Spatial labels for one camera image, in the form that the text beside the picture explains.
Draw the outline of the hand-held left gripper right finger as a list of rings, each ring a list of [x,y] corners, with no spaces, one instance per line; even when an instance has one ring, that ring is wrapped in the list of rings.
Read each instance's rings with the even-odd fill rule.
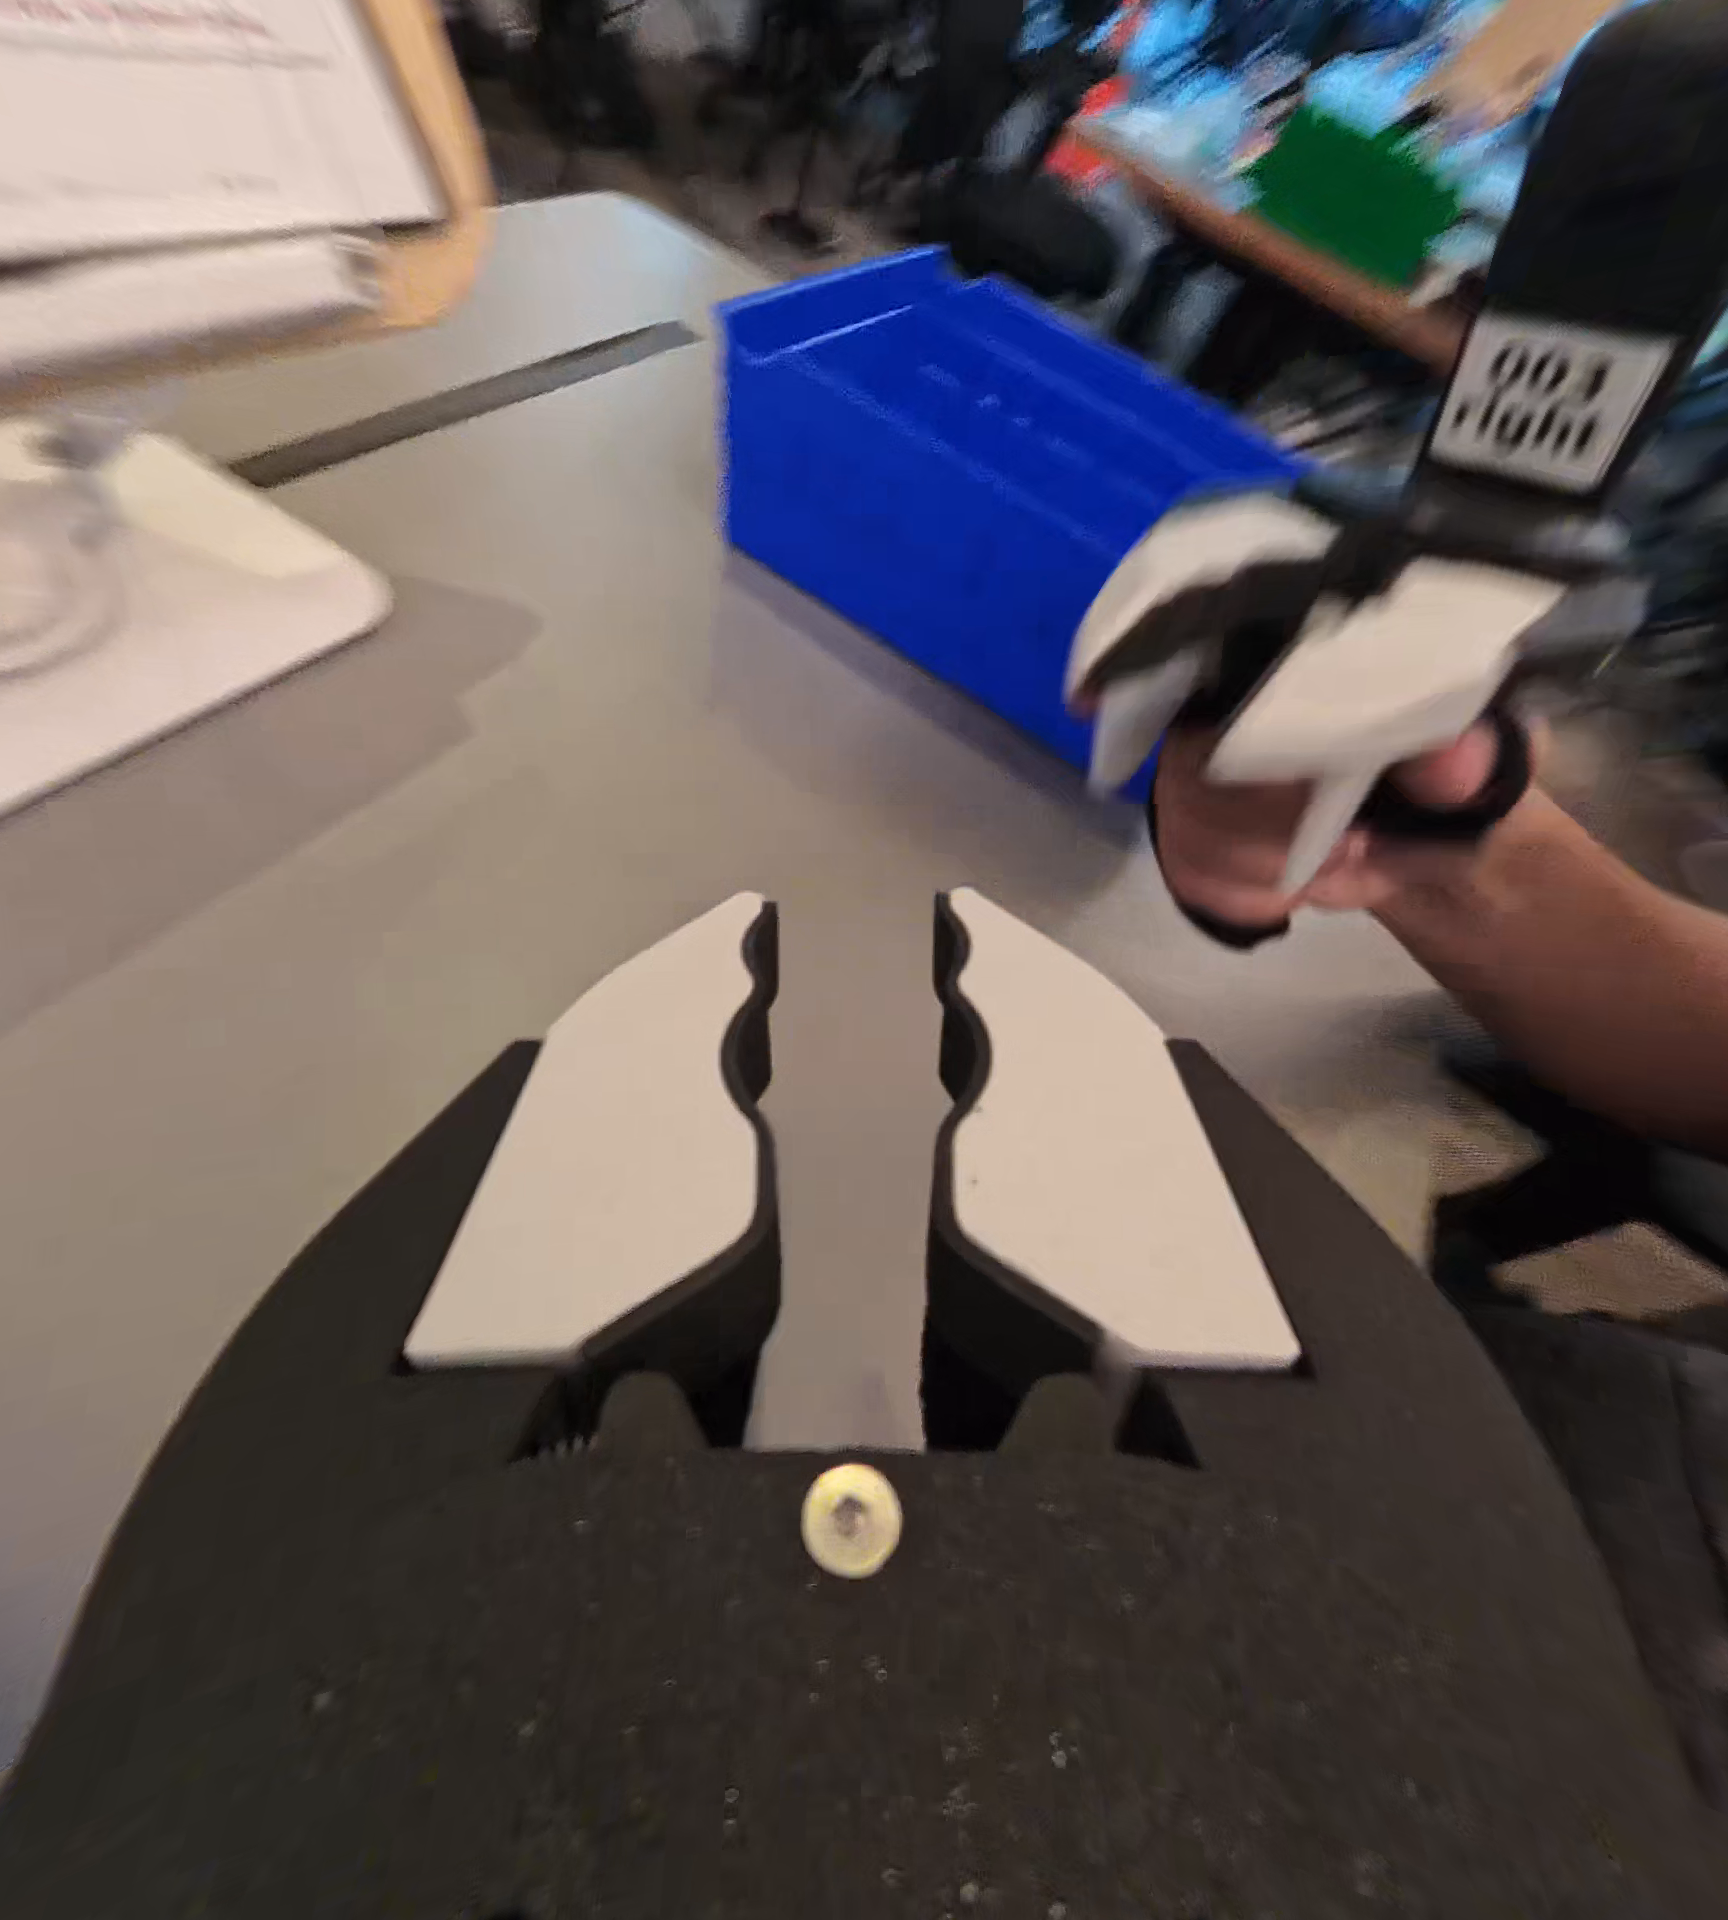
[[[1046,1379],[1187,1453],[1173,1375],[1295,1377],[1304,1347],[1163,1028],[969,884],[933,904],[949,1108],[927,1220],[927,1445],[994,1452]]]

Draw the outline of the person's right hand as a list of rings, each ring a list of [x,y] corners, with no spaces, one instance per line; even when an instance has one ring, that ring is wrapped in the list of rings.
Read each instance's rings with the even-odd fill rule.
[[[1410,942],[1412,927],[1463,923],[1525,848],[1568,825],[1532,775],[1530,736],[1481,719],[1448,746],[1401,762],[1384,785],[1431,836],[1354,824],[1316,876],[1288,884],[1292,842],[1313,810],[1304,781],[1210,775],[1217,737],[1173,726],[1150,792],[1150,840],[1178,912],[1236,948],[1259,948],[1308,914],[1367,914]],[[1481,816],[1478,836],[1443,836],[1444,819]]]

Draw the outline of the person's dark shirt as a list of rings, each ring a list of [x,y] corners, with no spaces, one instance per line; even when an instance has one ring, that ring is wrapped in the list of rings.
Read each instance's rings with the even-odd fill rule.
[[[1728,1298],[1656,1322],[1454,1296],[1579,1508],[1728,1829]]]

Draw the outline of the person's right forearm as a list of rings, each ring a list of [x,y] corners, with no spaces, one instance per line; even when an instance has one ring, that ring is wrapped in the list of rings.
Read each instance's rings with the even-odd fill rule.
[[[1473,848],[1367,860],[1370,910],[1548,1090],[1728,1165],[1728,918],[1641,876],[1540,787]]]

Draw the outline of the green plastic bin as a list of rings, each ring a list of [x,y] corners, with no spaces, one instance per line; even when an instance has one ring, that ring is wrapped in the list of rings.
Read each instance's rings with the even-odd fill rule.
[[[1295,110],[1243,167],[1251,212],[1370,282],[1408,290],[1463,218],[1458,187],[1401,127]]]

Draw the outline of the white document stand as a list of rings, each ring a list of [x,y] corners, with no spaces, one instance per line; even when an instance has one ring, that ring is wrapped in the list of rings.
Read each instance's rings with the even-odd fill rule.
[[[0,270],[0,819],[371,634],[392,590],[132,381],[367,320],[353,232]]]

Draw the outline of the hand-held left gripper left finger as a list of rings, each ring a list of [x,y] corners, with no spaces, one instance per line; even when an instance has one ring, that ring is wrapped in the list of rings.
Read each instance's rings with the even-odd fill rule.
[[[658,1375],[749,1442],[782,1306],[771,1012],[777,904],[736,891],[591,985],[543,1037],[400,1355],[545,1367],[594,1430]]]

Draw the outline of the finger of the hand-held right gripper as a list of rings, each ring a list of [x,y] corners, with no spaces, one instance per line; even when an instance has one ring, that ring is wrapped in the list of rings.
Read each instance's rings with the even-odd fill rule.
[[[1570,588],[1501,566],[1406,566],[1354,605],[1327,598],[1218,736],[1217,783],[1298,785],[1280,887],[1324,870],[1383,777],[1477,726],[1525,634]]]
[[[1308,607],[1332,516],[1292,492],[1213,492],[1167,511],[1083,612],[1066,706],[1091,728],[1086,785],[1130,790],[1198,701],[1229,712]]]

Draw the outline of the printed instruction sheet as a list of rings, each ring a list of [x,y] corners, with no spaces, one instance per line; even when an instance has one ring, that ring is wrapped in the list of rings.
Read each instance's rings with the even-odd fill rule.
[[[0,267],[445,206],[363,4],[0,1]]]

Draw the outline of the blue plastic bin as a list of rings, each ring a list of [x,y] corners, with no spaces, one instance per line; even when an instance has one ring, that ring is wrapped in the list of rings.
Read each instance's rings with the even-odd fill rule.
[[[1308,462],[943,248],[724,300],[727,542],[1086,770],[1064,671],[1165,511]]]

